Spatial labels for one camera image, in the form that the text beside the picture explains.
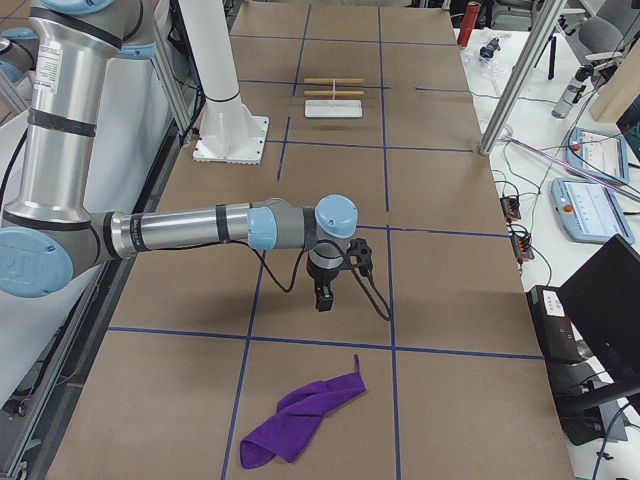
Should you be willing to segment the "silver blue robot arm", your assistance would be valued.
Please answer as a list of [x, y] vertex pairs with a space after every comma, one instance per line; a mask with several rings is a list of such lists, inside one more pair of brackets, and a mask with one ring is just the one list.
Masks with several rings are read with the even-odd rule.
[[21, 298], [60, 291], [85, 272], [143, 252], [243, 244], [255, 253], [295, 249], [314, 283], [315, 307], [333, 304], [332, 281], [363, 276], [368, 249], [358, 211], [331, 194], [312, 207], [279, 198], [171, 213], [136, 213], [166, 131], [167, 108], [150, 127], [122, 101], [98, 123], [107, 75], [155, 46], [151, 1], [34, 1], [35, 78], [26, 128], [9, 160], [15, 192], [1, 195], [1, 289]]

